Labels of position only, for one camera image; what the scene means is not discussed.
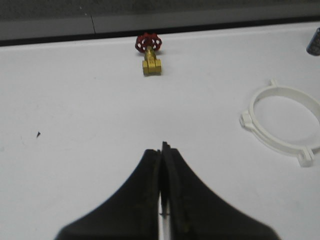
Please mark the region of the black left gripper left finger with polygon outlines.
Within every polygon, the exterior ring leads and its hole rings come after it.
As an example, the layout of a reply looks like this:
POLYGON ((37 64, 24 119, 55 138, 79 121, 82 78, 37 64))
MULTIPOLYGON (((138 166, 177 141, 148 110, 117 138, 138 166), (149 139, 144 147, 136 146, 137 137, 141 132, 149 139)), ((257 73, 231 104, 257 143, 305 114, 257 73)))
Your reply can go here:
POLYGON ((125 183, 99 207, 63 227, 58 240, 157 240, 161 153, 147 149, 125 183))

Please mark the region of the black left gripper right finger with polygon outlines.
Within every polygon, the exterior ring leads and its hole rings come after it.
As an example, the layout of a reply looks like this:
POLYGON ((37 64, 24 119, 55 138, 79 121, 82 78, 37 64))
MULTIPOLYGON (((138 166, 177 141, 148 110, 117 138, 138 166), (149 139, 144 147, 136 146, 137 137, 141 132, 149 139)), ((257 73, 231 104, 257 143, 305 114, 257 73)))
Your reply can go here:
POLYGON ((188 166, 176 148, 162 143, 161 207, 172 240, 278 240, 268 225, 239 211, 188 166))

